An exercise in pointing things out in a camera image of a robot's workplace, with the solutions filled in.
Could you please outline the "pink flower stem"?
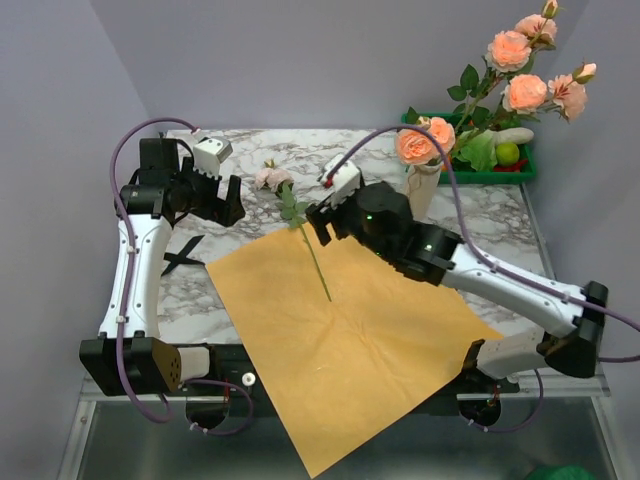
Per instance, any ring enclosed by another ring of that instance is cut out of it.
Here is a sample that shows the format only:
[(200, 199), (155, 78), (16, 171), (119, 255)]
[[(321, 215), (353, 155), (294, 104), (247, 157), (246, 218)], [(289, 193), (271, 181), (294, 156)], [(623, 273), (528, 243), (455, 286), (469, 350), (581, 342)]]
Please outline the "pink flower stem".
[[(583, 63), (571, 74), (558, 75), (548, 82), (533, 74), (516, 75), (503, 90), (502, 109), (495, 113), (489, 124), (497, 126), (500, 120), (516, 118), (536, 120), (538, 113), (557, 113), (571, 123), (585, 110), (588, 101), (586, 84), (596, 72), (596, 63)], [(480, 126), (473, 129), (489, 130)]]
[(493, 129), (515, 120), (529, 120), (516, 118), (500, 120), (497, 126), (489, 124), (502, 109), (502, 92), (507, 83), (516, 75), (533, 74), (537, 54), (555, 48), (558, 11), (556, 1), (545, 2), (539, 13), (521, 19), (510, 30), (495, 34), (482, 56), (483, 73), (472, 65), (464, 68), (458, 83), (447, 89), (449, 97), (457, 103), (453, 112), (456, 132), (478, 126)]
[[(409, 108), (406, 123), (427, 130), (446, 154), (449, 154), (456, 142), (454, 126), (442, 117), (419, 115), (414, 109)], [(437, 165), (441, 161), (439, 150), (433, 142), (411, 129), (401, 129), (397, 132), (395, 149), (399, 159), (406, 165)]]

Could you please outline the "orange paper flower wrap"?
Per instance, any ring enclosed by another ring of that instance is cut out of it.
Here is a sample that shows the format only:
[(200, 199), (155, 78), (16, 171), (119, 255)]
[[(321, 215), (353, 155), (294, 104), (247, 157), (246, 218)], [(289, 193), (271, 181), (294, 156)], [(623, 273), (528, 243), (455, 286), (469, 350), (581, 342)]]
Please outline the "orange paper flower wrap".
[(408, 414), (496, 332), (453, 289), (410, 280), (351, 238), (282, 229), (207, 267), (307, 472)]

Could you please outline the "pink flower bouquet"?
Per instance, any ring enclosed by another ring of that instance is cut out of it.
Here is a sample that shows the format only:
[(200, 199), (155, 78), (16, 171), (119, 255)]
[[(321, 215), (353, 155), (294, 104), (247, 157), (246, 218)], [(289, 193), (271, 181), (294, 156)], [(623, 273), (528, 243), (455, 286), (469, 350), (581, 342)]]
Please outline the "pink flower bouquet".
[(278, 167), (274, 159), (270, 158), (263, 162), (263, 168), (255, 174), (254, 187), (256, 190), (269, 190), (279, 199), (277, 208), (281, 218), (287, 222), (291, 231), (297, 230), (301, 233), (304, 243), (311, 255), (325, 296), (329, 301), (332, 301), (325, 277), (304, 227), (307, 222), (305, 211), (309, 204), (297, 199), (294, 193), (294, 179), (292, 175), (285, 169)]

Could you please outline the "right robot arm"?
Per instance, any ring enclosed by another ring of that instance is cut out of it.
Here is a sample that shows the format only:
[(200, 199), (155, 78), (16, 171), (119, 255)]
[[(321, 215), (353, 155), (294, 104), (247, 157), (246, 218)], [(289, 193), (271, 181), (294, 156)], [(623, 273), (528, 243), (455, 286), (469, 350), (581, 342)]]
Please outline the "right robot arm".
[(363, 185), (340, 202), (327, 197), (305, 215), (322, 245), (351, 236), (412, 280), (471, 293), (533, 322), (523, 333), (472, 343), (459, 370), (467, 389), (480, 392), (544, 367), (594, 376), (606, 286), (565, 284), (503, 263), (453, 231), (415, 220), (408, 198), (386, 182)]

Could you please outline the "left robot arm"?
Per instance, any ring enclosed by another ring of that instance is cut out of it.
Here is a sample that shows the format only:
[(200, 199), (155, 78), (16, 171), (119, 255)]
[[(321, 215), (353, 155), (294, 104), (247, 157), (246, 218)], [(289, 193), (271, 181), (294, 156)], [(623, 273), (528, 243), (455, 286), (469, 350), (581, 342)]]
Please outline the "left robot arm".
[(230, 142), (198, 135), (185, 158), (179, 156), (182, 144), (173, 138), (141, 140), (140, 166), (116, 197), (119, 252), (110, 304), (97, 338), (79, 348), (81, 363), (107, 396), (169, 394), (185, 381), (209, 395), (221, 385), (211, 347), (169, 344), (159, 332), (162, 273), (187, 259), (165, 257), (179, 216), (230, 227), (245, 215), (238, 176), (230, 177), (224, 198), (218, 195)]

